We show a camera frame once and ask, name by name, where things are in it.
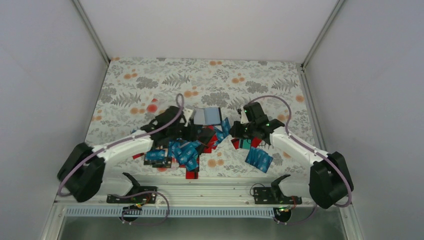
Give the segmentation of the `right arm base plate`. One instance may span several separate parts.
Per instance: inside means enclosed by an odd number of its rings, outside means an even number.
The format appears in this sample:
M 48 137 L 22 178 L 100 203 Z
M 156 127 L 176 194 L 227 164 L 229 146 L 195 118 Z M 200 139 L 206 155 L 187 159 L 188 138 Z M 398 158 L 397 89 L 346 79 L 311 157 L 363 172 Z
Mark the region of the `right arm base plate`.
M 303 203 L 301 197 L 283 195 L 278 187 L 254 187 L 252 195 L 256 205 L 300 205 Z

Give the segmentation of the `black leather card holder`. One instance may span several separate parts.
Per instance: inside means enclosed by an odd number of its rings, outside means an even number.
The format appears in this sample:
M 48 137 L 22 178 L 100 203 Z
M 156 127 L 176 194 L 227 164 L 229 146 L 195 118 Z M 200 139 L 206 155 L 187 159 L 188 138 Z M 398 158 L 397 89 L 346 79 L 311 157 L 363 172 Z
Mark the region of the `black leather card holder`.
M 199 126 L 217 126 L 222 122 L 220 107 L 195 108 L 193 122 Z

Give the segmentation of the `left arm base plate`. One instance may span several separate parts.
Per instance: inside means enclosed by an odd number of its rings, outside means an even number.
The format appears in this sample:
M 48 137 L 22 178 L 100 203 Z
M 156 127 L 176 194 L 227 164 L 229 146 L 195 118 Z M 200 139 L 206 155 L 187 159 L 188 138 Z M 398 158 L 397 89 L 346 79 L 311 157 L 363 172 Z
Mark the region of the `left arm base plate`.
M 126 194 L 126 196 L 132 196 L 141 192 L 157 190 L 158 188 L 156 186 L 133 186 Z M 108 204 L 154 204 L 156 202 L 156 194 L 149 192 L 137 196 L 132 196 L 129 198 L 116 197 L 109 194 L 106 198 L 106 202 Z

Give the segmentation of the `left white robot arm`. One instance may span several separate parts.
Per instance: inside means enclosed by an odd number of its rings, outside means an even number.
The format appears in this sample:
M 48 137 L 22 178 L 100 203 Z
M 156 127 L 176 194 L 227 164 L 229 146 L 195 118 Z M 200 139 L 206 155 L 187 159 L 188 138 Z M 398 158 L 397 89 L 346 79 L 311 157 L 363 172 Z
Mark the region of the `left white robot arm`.
M 57 194 L 73 196 L 79 203 L 95 195 L 108 194 L 118 195 L 128 203 L 134 202 L 140 191 L 134 178 L 114 170 L 114 165 L 137 154 L 166 148 L 170 141 L 191 136 L 194 115 L 192 109 L 170 106 L 149 124 L 119 140 L 94 146 L 79 143 L 57 173 L 60 181 Z M 68 190 L 67 194 L 62 192 L 63 188 Z

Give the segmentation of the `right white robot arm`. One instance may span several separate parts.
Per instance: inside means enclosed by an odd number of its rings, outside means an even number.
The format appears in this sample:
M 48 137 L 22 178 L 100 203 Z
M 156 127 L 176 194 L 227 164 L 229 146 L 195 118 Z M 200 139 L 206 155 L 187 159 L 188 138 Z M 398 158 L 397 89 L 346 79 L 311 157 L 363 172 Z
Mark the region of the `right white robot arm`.
M 233 123 L 230 135 L 252 140 L 257 138 L 281 150 L 304 166 L 303 177 L 286 173 L 271 183 L 271 198 L 278 204 L 289 197 L 312 199 L 319 207 L 347 207 L 352 202 L 354 185 L 344 156 L 328 153 L 300 139 L 278 119 L 269 119 L 258 102 L 251 102 L 237 110 L 240 120 Z

